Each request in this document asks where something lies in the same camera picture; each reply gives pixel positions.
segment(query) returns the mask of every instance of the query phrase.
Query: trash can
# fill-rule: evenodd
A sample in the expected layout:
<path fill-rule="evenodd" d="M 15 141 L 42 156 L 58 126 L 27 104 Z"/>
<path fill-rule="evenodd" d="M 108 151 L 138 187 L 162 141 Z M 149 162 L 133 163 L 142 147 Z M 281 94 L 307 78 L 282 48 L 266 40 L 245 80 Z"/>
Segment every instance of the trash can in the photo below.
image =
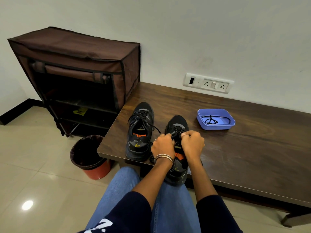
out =
<path fill-rule="evenodd" d="M 111 161 L 100 157 L 97 153 L 97 148 L 102 140 L 103 137 L 99 135 L 84 137 L 70 151 L 72 163 L 81 168 L 93 180 L 103 178 L 111 170 Z"/>

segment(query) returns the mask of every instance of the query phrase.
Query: baseboard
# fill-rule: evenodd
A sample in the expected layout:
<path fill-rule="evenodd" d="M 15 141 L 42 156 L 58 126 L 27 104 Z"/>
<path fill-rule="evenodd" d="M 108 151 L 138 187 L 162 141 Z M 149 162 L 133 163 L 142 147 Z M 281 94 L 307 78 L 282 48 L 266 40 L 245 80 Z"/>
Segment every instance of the baseboard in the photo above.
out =
<path fill-rule="evenodd" d="M 45 107 L 42 101 L 27 99 L 0 116 L 0 125 L 6 125 L 33 106 Z"/>

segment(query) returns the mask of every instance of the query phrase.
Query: sleeve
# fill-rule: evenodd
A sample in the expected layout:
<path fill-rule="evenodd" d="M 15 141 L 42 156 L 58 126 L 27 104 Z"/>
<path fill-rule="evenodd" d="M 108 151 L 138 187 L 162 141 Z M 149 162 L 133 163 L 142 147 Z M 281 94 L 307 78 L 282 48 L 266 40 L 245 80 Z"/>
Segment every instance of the sleeve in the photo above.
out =
<path fill-rule="evenodd" d="M 201 232 L 243 233 L 219 195 L 204 197 L 196 204 Z"/>
<path fill-rule="evenodd" d="M 149 232 L 151 208 L 138 192 L 128 192 L 94 228 L 80 233 Z"/>

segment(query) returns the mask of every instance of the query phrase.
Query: leg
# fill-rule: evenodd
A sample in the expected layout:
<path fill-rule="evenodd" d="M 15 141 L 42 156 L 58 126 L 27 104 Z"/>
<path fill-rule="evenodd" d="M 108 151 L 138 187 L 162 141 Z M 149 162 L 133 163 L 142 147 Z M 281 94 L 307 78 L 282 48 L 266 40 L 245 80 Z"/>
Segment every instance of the leg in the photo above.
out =
<path fill-rule="evenodd" d="M 162 184 L 152 210 L 151 232 L 201 232 L 196 208 L 185 185 Z"/>
<path fill-rule="evenodd" d="M 121 168 L 108 185 L 86 229 L 94 227 L 99 223 L 99 221 L 116 206 L 123 196 L 130 192 L 139 182 L 140 178 L 133 168 Z"/>
<path fill-rule="evenodd" d="M 294 227 L 311 223 L 311 213 L 308 214 L 288 214 L 281 221 L 285 227 Z"/>

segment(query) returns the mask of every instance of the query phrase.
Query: jeans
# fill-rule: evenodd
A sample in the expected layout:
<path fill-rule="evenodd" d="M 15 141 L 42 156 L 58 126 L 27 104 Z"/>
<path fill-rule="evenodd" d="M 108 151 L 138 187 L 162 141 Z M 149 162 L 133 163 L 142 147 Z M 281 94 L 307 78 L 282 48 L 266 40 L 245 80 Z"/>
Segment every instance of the jeans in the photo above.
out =
<path fill-rule="evenodd" d="M 139 182 L 140 177 L 133 168 L 121 168 L 111 180 L 86 229 L 98 224 Z M 201 232 L 196 208 L 185 185 L 162 184 L 153 206 L 150 232 Z"/>

